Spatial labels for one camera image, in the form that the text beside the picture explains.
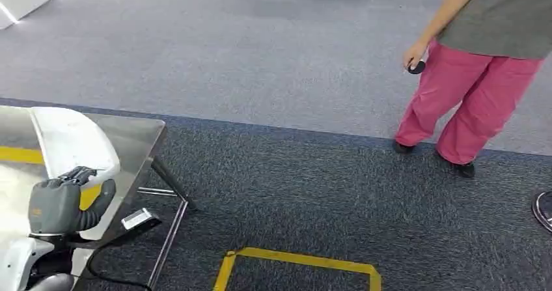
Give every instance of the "gray carpet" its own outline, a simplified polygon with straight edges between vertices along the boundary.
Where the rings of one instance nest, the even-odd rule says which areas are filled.
[[[391,137],[417,85],[400,56],[440,2],[52,0],[0,33],[0,94]],[[488,148],[552,154],[551,71]]]
[[[385,291],[552,290],[552,240],[530,209],[552,186],[552,157],[487,150],[469,180],[429,144],[399,156],[388,139],[80,110],[168,123],[161,157],[201,211],[183,221],[159,290],[212,290],[226,251],[241,247],[373,264]],[[155,176],[148,186],[163,187]],[[176,199],[143,196],[127,210],[142,206],[166,224],[99,256],[111,275],[147,280]],[[227,290],[366,290],[366,277],[240,258]]]

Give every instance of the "table leg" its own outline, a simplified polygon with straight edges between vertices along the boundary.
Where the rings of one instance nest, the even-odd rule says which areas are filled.
[[[180,201],[180,205],[178,206],[178,210],[176,211],[176,215],[174,219],[172,220],[171,227],[169,229],[169,233],[167,233],[167,238],[165,238],[165,243],[163,243],[163,247],[161,248],[161,252],[159,252],[159,256],[157,257],[156,264],[154,266],[154,269],[152,271],[152,274],[150,276],[150,279],[148,280],[148,286],[155,290],[155,286],[157,284],[157,281],[159,279],[159,276],[161,275],[161,271],[163,269],[163,266],[165,265],[165,261],[167,260],[167,256],[169,256],[169,251],[171,250],[171,247],[173,246],[173,240],[176,236],[176,232],[178,231],[178,227],[180,227],[180,222],[182,221],[182,218],[184,217],[184,212],[186,211],[186,207],[189,205],[189,202],[186,201]]]
[[[152,161],[153,170],[161,177],[161,179],[178,195],[180,200],[187,202],[188,208],[192,211],[197,210],[197,206],[190,199],[189,195],[184,190],[184,187],[178,183],[176,178],[171,174],[167,169],[165,164],[158,158],[155,157]]]

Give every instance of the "black cable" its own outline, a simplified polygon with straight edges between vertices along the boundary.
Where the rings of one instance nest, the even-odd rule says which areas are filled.
[[[125,284],[127,286],[137,286],[139,288],[144,288],[147,291],[153,291],[147,284],[137,283],[135,281],[127,281],[127,280],[122,280],[122,279],[114,279],[114,278],[107,277],[104,274],[98,273],[92,267],[92,262],[94,261],[94,257],[96,255],[100,254],[100,252],[102,252],[106,247],[108,247],[108,245],[103,245],[103,246],[99,247],[97,250],[95,250],[95,252],[92,254],[92,256],[90,256],[90,260],[87,262],[86,268],[92,276],[94,276],[94,277],[96,277],[100,280],[110,282],[110,283]]]

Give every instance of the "yellow floor marking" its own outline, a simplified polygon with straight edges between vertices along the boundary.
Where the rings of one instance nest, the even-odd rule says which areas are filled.
[[[26,164],[44,164],[41,151],[0,146],[0,161],[11,161]],[[100,186],[88,188],[81,193],[81,210],[86,210],[100,194]]]
[[[217,281],[215,282],[215,288],[213,291],[225,291],[226,285],[228,284],[228,280],[230,279],[230,274],[232,273],[232,267],[234,267],[234,261],[236,260],[236,254],[234,254],[232,251],[228,252],[228,254],[223,259],[223,264],[221,265],[221,269],[219,270],[219,276],[217,277]]]
[[[263,258],[265,260],[277,260],[280,262],[288,262],[306,266],[330,268],[332,270],[344,270],[353,271],[355,273],[365,273],[370,276],[369,291],[381,291],[381,276],[376,268],[370,264],[354,263],[345,260],[333,260],[331,258],[307,256],[287,252],[270,251],[265,249],[258,249],[255,247],[246,247],[239,251],[228,252],[223,260],[223,264],[219,271],[219,276],[215,283],[214,291],[225,291],[228,280],[230,279],[230,274],[232,273],[232,267],[234,265],[236,255]]]
[[[0,159],[18,163],[44,164],[40,151],[10,146],[0,146]]]

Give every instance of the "black object in hand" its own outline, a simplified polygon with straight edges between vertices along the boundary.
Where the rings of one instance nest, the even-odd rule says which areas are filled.
[[[418,62],[418,65],[416,65],[415,68],[411,68],[410,66],[408,69],[406,69],[410,74],[420,74],[426,69],[426,63],[422,60]]]

